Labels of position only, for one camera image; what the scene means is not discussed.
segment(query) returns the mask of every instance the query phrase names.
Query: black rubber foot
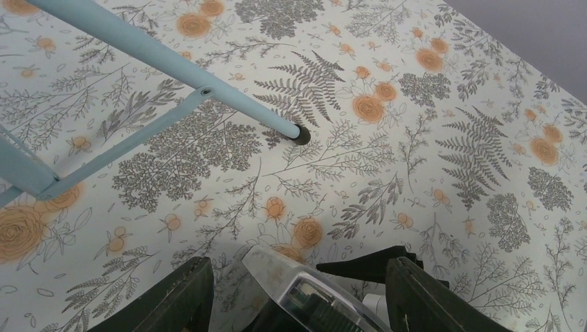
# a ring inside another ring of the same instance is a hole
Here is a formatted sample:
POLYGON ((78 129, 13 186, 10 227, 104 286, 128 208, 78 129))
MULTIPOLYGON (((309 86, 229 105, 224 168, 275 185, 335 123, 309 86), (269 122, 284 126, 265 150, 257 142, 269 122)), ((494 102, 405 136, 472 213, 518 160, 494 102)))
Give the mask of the black rubber foot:
POLYGON ((306 145, 310 142, 311 134, 308 128, 302 127, 299 124, 296 124, 296 127, 300 129, 300 135, 297 138, 292 138, 291 140, 296 145, 306 145))

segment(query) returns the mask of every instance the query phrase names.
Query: gray wall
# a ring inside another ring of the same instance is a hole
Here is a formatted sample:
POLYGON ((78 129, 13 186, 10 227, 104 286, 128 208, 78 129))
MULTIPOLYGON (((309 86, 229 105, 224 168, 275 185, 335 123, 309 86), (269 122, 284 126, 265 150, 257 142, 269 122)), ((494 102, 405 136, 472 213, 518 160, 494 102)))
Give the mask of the gray wall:
POLYGON ((587 104, 586 0, 445 0, 587 104))

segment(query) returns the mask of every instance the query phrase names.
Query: wallpaper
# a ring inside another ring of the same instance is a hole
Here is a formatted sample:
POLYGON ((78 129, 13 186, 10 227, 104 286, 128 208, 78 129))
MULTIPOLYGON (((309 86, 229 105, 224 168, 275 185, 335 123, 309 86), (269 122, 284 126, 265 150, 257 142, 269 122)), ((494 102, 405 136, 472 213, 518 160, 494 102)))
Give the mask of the wallpaper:
MULTIPOLYGON (((213 263, 210 330, 240 331, 265 301, 239 262, 259 244, 308 266, 404 245, 513 331, 583 331, 587 107, 466 17, 96 1, 312 141, 209 100, 57 199, 19 197, 0 211, 0 331, 86 331, 195 255, 213 263)), ((23 0, 0 13, 0 122, 62 176, 192 90, 23 0)))

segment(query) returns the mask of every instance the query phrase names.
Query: floral wallpaper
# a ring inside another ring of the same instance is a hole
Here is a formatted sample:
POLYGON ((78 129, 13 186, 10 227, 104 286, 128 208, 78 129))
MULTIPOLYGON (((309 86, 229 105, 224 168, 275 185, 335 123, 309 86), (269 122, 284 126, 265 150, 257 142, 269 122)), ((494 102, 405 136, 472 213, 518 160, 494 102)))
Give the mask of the floral wallpaper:
MULTIPOLYGON (((0 331, 87 331, 195 255, 213 262, 210 330, 240 331, 264 302, 239 263, 259 244, 308 266, 402 244, 512 331, 585 329, 587 107, 466 17, 98 3, 313 138, 209 100, 59 198, 19 197, 0 210, 0 331)), ((24 0, 2 1, 0 66, 0 122, 63 176, 192 90, 24 0)))

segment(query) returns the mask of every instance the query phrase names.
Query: blue metal frame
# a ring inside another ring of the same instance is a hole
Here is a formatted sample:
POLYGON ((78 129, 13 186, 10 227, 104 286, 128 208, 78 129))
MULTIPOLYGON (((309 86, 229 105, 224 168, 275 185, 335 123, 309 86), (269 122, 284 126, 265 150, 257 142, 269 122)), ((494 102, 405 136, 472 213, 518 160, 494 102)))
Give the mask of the blue metal frame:
POLYGON ((94 158, 67 177, 61 179, 50 167, 36 157, 9 131, 4 133, 13 139, 22 153, 6 139, 0 139, 0 176, 12 184, 0 194, 0 208, 27 192, 41 201, 54 199, 69 188, 83 181, 100 168, 120 158, 158 132, 195 110, 205 99, 214 99, 240 111, 262 124, 292 139, 301 138, 300 127, 241 93, 231 85, 215 77, 180 54, 164 46, 143 31, 128 24, 112 12, 92 0, 27 0, 43 11, 112 45, 124 53, 156 68, 196 91, 180 105, 140 131, 94 158))

